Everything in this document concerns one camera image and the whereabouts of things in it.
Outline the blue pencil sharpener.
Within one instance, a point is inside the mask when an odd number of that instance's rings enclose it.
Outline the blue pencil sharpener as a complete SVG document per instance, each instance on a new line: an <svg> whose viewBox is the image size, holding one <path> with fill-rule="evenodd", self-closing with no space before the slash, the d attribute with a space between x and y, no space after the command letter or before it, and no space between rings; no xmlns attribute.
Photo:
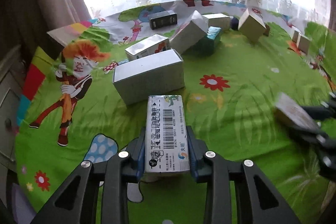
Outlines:
<svg viewBox="0 0 336 224"><path fill-rule="evenodd" d="M230 17L230 28L237 31L239 27L239 19L236 17Z"/></svg>

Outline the white barcode medicine box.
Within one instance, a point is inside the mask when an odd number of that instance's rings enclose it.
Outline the white barcode medicine box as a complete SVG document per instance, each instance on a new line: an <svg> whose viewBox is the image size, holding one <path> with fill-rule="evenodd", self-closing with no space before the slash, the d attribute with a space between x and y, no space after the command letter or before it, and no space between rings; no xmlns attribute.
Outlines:
<svg viewBox="0 0 336 224"><path fill-rule="evenodd" d="M145 173L190 170L187 130L180 95L150 96L147 102Z"/></svg>

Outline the beige cube box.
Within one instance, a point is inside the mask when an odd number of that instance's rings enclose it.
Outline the beige cube box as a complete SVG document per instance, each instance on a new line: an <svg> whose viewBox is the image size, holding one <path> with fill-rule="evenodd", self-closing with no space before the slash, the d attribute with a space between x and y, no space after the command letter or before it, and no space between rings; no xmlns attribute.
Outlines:
<svg viewBox="0 0 336 224"><path fill-rule="evenodd" d="M266 26L260 16L251 9L246 9L239 19L238 31L250 41L256 43L266 32Z"/></svg>

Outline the maroon binder clip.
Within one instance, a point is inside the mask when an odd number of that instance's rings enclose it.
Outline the maroon binder clip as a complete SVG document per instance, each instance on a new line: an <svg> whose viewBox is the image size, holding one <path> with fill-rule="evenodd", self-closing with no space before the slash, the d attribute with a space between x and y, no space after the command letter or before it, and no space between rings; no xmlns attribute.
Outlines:
<svg viewBox="0 0 336 224"><path fill-rule="evenodd" d="M263 35L265 36L269 36L270 33L270 26L268 24L265 25L265 31L263 33Z"/></svg>

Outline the large silver grey box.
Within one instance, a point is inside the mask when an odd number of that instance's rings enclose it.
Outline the large silver grey box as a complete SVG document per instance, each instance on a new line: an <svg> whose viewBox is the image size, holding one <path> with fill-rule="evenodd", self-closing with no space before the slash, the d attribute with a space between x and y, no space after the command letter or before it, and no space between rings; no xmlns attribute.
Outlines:
<svg viewBox="0 0 336 224"><path fill-rule="evenodd" d="M160 96L185 86L183 59L168 50L117 66L113 84L126 105Z"/></svg>

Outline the black rectangular box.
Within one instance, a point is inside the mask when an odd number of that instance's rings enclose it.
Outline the black rectangular box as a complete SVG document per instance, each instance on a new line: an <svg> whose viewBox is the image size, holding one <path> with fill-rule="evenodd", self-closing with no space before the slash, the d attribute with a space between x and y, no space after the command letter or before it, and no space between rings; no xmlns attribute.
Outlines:
<svg viewBox="0 0 336 224"><path fill-rule="evenodd" d="M156 12L148 16L149 26L152 30L176 25L178 17L172 10Z"/></svg>

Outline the long white tilted box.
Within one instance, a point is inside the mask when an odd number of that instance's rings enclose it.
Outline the long white tilted box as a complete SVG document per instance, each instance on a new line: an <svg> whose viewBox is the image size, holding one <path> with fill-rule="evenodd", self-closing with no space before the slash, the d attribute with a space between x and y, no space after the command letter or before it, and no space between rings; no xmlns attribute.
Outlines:
<svg viewBox="0 0 336 224"><path fill-rule="evenodd" d="M195 10L170 38L170 47L180 55L206 36L209 20Z"/></svg>

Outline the white cube box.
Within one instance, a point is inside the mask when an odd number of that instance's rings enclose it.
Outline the white cube box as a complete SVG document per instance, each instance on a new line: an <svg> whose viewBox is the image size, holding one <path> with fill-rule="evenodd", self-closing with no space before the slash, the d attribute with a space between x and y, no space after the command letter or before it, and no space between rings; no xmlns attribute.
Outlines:
<svg viewBox="0 0 336 224"><path fill-rule="evenodd" d="M274 116L287 126L298 126L308 130L319 129L318 124L311 116L285 93L277 95Z"/></svg>

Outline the small white cartoon box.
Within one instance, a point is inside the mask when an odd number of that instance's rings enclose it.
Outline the small white cartoon box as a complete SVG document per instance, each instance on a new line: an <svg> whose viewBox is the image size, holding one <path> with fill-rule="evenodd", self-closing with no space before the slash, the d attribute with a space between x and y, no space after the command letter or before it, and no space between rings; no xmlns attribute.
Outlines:
<svg viewBox="0 0 336 224"><path fill-rule="evenodd" d="M169 38L155 34L125 49L129 61L170 49Z"/></svg>

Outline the white drawer cabinet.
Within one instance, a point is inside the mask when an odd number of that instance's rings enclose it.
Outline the white drawer cabinet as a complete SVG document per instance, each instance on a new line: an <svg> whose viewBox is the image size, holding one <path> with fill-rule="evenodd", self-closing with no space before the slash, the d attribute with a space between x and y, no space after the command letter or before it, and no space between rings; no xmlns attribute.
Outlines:
<svg viewBox="0 0 336 224"><path fill-rule="evenodd" d="M17 112L24 74L20 46L12 48L1 60L1 164L15 170L14 143L18 129Z"/></svg>

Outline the teal green box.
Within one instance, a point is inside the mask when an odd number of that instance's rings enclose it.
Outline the teal green box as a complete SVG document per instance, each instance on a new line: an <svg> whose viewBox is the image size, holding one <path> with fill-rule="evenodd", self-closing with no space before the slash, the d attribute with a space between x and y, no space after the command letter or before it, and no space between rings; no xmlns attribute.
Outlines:
<svg viewBox="0 0 336 224"><path fill-rule="evenodd" d="M207 34L195 44L195 50L202 55L212 55L221 40L221 35L222 29L220 27L210 26Z"/></svg>

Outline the small beige box pair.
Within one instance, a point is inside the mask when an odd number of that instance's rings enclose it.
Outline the small beige box pair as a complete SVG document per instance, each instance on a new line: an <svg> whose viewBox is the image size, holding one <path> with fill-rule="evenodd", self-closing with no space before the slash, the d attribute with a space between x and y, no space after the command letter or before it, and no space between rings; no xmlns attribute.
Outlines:
<svg viewBox="0 0 336 224"><path fill-rule="evenodd" d="M298 28L292 27L290 37L296 49L304 54L308 54L311 40L303 35Z"/></svg>

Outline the green cartoon printed cloth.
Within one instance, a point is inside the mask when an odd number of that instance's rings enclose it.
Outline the green cartoon printed cloth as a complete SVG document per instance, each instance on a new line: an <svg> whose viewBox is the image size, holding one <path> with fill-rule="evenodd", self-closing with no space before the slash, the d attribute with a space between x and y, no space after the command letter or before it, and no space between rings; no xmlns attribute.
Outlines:
<svg viewBox="0 0 336 224"><path fill-rule="evenodd" d="M126 60L125 49L152 36L148 16L174 10L183 23L195 10L240 16L241 5L212 1L176 1L126 10L54 30L64 43L94 42L109 53L91 73L91 85L78 100L68 129L68 145L58 145L62 108L31 128L40 113L61 97L58 60L37 49L26 79L15 140L19 185L35 210L83 159L102 160L138 136L146 123L146 101L126 106L113 86L113 72ZM212 55L183 54L186 123L210 149L229 160L253 160L272 180L302 223L315 223L331 200L335 184L318 173L317 156L303 150L274 121L280 92L302 105L317 105L335 89L335 32L315 22L256 9L270 26L256 44L240 32L223 32ZM308 37L308 54L296 49L291 28Z"/></svg>

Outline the white box with text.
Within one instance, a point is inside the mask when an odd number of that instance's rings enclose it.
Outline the white box with text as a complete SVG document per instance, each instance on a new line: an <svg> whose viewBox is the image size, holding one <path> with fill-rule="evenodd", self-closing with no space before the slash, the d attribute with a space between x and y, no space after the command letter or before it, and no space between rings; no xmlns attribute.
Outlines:
<svg viewBox="0 0 336 224"><path fill-rule="evenodd" d="M222 31L230 29L231 17L222 13L203 15L208 21L209 27L218 27Z"/></svg>

